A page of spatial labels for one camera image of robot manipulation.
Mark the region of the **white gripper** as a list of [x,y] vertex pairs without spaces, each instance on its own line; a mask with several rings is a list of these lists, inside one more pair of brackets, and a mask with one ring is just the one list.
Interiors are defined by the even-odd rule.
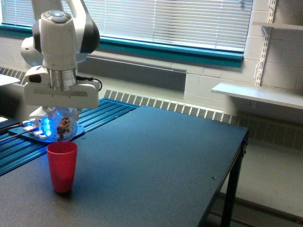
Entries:
[[28,70],[24,80],[25,102],[42,106],[44,115],[50,113],[53,107],[69,107],[77,121],[82,109],[98,106],[99,82],[78,76],[76,69],[59,71],[35,66]]

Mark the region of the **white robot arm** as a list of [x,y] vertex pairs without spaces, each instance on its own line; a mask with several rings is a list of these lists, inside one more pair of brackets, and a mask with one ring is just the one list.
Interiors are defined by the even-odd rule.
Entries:
[[32,36],[21,45],[30,69],[25,75],[24,99],[37,109],[30,117],[38,121],[50,141],[72,139],[79,114],[98,106],[99,80],[78,75],[78,64],[99,45],[97,25],[82,0],[31,2],[35,22]]

